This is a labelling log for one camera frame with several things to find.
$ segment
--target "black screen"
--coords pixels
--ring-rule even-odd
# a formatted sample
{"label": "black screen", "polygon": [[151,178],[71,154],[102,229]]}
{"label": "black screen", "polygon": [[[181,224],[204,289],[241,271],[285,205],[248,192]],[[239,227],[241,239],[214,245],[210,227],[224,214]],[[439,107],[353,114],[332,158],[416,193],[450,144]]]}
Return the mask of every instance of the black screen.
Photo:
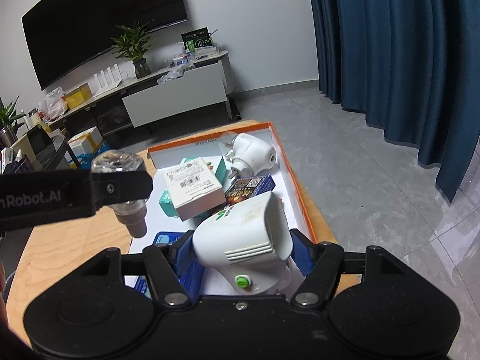
{"label": "black screen", "polygon": [[183,0],[41,0],[23,16],[30,57],[42,90],[113,45],[116,25],[149,30],[187,19]]}

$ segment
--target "curtain fold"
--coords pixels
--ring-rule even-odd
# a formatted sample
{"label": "curtain fold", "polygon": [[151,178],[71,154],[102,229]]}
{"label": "curtain fold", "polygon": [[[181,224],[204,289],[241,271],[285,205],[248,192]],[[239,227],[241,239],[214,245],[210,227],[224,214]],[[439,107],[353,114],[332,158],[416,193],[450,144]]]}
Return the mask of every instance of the curtain fold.
{"label": "curtain fold", "polygon": [[480,0],[311,2],[320,90],[441,163],[451,201],[480,134]]}

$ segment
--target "barcode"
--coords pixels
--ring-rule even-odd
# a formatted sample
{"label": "barcode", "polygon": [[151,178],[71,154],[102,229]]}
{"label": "barcode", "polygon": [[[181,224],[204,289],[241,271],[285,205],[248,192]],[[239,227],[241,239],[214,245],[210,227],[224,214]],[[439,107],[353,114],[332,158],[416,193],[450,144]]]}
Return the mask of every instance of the barcode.
{"label": "barcode", "polygon": [[188,178],[185,181],[182,181],[180,183],[180,188],[185,188],[187,185],[192,185],[196,181],[200,181],[200,178],[198,176],[193,176],[192,178]]}

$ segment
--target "gray tile floor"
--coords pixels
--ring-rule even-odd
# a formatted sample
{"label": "gray tile floor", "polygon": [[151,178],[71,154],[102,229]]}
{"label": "gray tile floor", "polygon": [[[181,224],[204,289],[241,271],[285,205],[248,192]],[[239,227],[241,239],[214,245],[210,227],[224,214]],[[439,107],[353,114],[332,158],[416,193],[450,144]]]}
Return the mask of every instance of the gray tile floor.
{"label": "gray tile floor", "polygon": [[[237,105],[244,119],[273,122],[293,169],[346,250],[381,245],[453,299],[462,323],[450,356],[480,359],[480,147],[449,204],[435,187],[438,167],[420,166],[416,148],[386,142],[364,114],[342,110],[315,88]],[[185,125],[226,123],[221,107],[202,112],[185,116],[208,126],[172,122],[127,149],[185,135]]]}

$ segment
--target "white wall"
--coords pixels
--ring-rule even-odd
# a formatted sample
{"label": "white wall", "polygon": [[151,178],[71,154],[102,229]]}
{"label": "white wall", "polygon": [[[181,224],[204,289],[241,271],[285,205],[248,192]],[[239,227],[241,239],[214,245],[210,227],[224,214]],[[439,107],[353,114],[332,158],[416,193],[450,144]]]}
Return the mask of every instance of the white wall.
{"label": "white wall", "polygon": [[[118,60],[103,55],[60,79],[45,91],[33,69],[23,34],[22,16],[40,0],[0,0],[0,96],[4,104],[20,94],[17,109],[30,110],[52,88],[66,91],[89,82],[97,90],[93,74]],[[154,33],[155,41],[147,53],[152,70],[182,50],[180,34],[207,26],[218,28],[214,40],[229,50],[237,81],[236,91],[262,88],[296,81],[315,80],[318,67],[314,23],[310,0],[185,0],[190,21]],[[59,50],[52,58],[61,58]],[[134,76],[130,61],[121,71]]]}

